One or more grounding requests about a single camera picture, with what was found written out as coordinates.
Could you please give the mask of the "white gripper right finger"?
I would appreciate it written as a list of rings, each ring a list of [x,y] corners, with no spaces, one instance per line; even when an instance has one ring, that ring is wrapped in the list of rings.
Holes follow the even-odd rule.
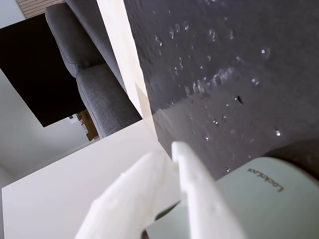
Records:
[[[246,239],[240,220],[192,148],[174,141],[171,156],[179,169],[181,201],[188,207],[190,237]]]

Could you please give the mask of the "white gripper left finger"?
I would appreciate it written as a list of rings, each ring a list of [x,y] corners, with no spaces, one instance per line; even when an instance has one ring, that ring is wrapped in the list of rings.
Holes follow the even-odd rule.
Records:
[[[156,216],[180,200],[179,177],[164,151],[150,152],[95,199],[77,239],[139,239]]]

